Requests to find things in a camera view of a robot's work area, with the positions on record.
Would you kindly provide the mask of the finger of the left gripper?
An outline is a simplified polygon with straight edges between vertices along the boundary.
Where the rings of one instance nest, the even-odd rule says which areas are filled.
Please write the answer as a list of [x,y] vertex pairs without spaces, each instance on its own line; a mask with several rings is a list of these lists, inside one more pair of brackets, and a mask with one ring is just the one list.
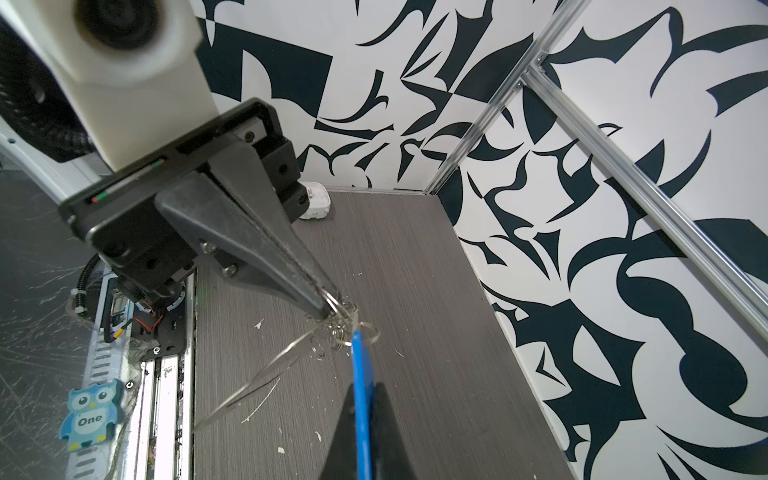
[[207,175],[192,172],[159,192],[154,204],[201,261],[230,283],[281,297],[315,318],[331,313],[324,293],[332,281],[279,201],[261,204],[266,218],[254,218]]
[[293,230],[257,152],[241,141],[209,161],[210,173],[233,204],[213,228],[228,250],[294,298],[340,290]]

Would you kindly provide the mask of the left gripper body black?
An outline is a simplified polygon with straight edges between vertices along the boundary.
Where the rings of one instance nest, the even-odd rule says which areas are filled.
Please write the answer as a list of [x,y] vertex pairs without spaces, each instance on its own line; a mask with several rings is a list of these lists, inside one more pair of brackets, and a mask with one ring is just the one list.
[[251,99],[64,200],[60,214],[133,300],[173,300],[206,263],[229,281],[310,296],[292,230],[306,194],[276,110]]

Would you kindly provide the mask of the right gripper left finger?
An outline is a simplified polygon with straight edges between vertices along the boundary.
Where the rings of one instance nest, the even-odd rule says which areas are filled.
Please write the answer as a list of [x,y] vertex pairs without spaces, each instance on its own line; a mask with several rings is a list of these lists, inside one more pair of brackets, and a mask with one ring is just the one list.
[[356,480],[357,445],[354,386],[346,391],[320,480]]

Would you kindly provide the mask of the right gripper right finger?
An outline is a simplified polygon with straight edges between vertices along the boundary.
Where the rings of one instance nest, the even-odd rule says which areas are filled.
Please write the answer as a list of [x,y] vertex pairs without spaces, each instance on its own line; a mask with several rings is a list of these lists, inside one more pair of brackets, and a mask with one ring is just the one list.
[[395,411],[383,382],[376,383],[370,412],[371,466],[374,479],[415,480]]

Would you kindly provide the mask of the blue capped key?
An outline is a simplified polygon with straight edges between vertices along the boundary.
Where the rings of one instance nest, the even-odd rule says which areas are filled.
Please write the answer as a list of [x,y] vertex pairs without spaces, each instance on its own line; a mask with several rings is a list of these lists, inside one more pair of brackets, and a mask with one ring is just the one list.
[[374,397],[374,369],[364,336],[355,331],[351,340],[357,478],[372,480],[371,405]]

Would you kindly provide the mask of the keyring with chain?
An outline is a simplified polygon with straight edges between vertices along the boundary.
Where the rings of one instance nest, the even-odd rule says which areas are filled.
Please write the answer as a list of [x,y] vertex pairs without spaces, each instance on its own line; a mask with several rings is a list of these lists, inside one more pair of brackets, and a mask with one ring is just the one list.
[[329,315],[322,320],[317,320],[315,327],[281,350],[250,380],[226,397],[210,414],[201,420],[196,420],[193,429],[195,433],[220,420],[247,397],[279,378],[299,359],[307,356],[324,358],[327,353],[342,348],[351,350],[355,339],[360,340],[366,347],[378,341],[381,335],[380,330],[373,324],[359,319],[359,309],[355,304],[333,296],[324,288],[320,289],[320,293],[330,309]]

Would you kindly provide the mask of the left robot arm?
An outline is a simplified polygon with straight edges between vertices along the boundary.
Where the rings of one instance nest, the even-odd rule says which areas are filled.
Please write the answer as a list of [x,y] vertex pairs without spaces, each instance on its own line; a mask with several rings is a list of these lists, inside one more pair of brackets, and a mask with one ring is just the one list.
[[195,20],[1,25],[1,116],[59,163],[98,154],[110,175],[68,195],[74,235],[122,291],[169,306],[199,264],[324,319],[337,290],[295,234],[308,200],[276,110],[211,102]]

